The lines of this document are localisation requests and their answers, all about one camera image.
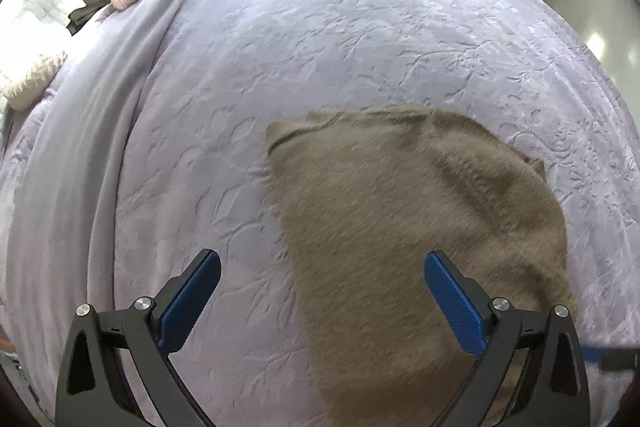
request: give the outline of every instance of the bedspread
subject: bedspread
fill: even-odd
[[[541,0],[180,2],[110,16],[64,68],[16,195],[2,320],[49,412],[75,306],[128,307],[209,247],[222,281],[172,355],[188,388],[217,425],[326,425],[264,141],[271,121],[318,108],[456,110],[542,158],[566,220],[581,339],[640,337],[638,131]],[[157,18],[149,36],[130,38],[145,13]],[[115,120],[110,139],[87,138]],[[595,419],[625,386],[592,373]]]

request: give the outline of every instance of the folded brown garment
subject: folded brown garment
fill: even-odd
[[[469,370],[422,278],[430,251],[519,308],[574,307],[542,161],[479,123],[431,109],[316,112],[271,124],[267,138],[334,426],[430,425]]]

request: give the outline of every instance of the fluffy cushion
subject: fluffy cushion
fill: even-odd
[[[4,86],[4,97],[16,111],[24,111],[40,98],[65,61],[66,51],[40,55],[24,77]]]

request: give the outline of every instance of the cream fluffy pillow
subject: cream fluffy pillow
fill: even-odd
[[[31,107],[47,89],[65,58],[64,50],[56,54],[40,55],[24,77],[6,84],[2,94],[8,100],[9,106],[16,111],[24,111]]]

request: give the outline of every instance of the brown fuzzy fabric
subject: brown fuzzy fabric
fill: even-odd
[[[542,161],[475,121],[410,108],[317,112],[271,124],[267,138],[334,426],[430,425],[470,368],[424,283],[430,251],[518,308],[574,308]]]

